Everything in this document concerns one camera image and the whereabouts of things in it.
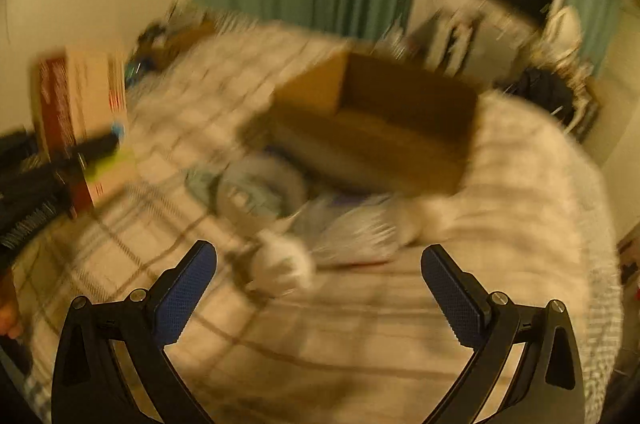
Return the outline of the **person's left hand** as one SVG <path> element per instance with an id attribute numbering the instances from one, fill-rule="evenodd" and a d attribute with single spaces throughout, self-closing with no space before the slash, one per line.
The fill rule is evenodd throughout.
<path id="1" fill-rule="evenodd" d="M 14 340 L 23 333 L 11 269 L 2 271 L 0 284 L 0 335 Z"/>

